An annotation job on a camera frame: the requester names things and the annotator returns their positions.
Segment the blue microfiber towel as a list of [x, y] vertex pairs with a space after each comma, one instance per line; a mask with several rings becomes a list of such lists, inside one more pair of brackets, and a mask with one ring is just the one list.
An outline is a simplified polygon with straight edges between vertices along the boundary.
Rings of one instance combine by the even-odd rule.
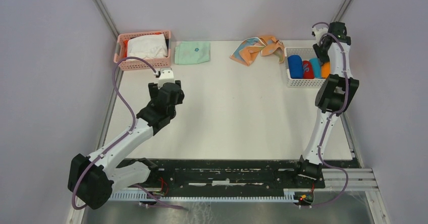
[[299, 55], [290, 55], [287, 58], [290, 77], [293, 79], [303, 78], [303, 61]]

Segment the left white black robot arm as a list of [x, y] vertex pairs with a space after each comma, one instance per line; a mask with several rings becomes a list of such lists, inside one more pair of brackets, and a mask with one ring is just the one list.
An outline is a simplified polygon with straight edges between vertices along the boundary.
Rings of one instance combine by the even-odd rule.
[[87, 156], [77, 154], [72, 159], [68, 189], [72, 192], [75, 210], [98, 209], [113, 193], [134, 184], [153, 187], [158, 183], [158, 172], [144, 162], [137, 160], [129, 166], [118, 167], [136, 147], [171, 122], [176, 116], [176, 106], [182, 104], [185, 97], [179, 80], [149, 83], [148, 89], [150, 101], [138, 113], [118, 93], [131, 114], [131, 125], [109, 144]]

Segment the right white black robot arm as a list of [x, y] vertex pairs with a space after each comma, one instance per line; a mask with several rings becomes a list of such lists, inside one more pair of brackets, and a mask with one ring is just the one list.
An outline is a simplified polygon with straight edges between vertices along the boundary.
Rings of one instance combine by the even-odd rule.
[[324, 152], [332, 129], [359, 87], [359, 81], [353, 78], [350, 69], [351, 37], [345, 23], [331, 22], [327, 28], [313, 28], [312, 35], [316, 39], [314, 52], [322, 64], [330, 64], [330, 72], [315, 98], [316, 121], [310, 141], [291, 175], [292, 183], [298, 188], [321, 177], [325, 166]]

